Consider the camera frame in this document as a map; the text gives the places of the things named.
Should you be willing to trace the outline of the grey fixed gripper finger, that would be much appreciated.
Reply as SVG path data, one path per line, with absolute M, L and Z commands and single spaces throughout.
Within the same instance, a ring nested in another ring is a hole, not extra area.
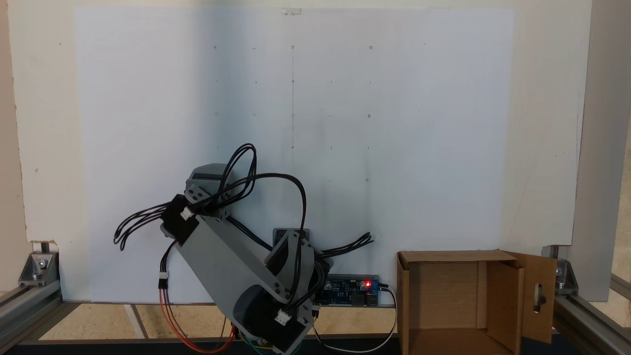
M 189 182 L 193 184 L 216 183 L 223 180 L 227 164 L 211 163 L 195 168 L 189 176 Z

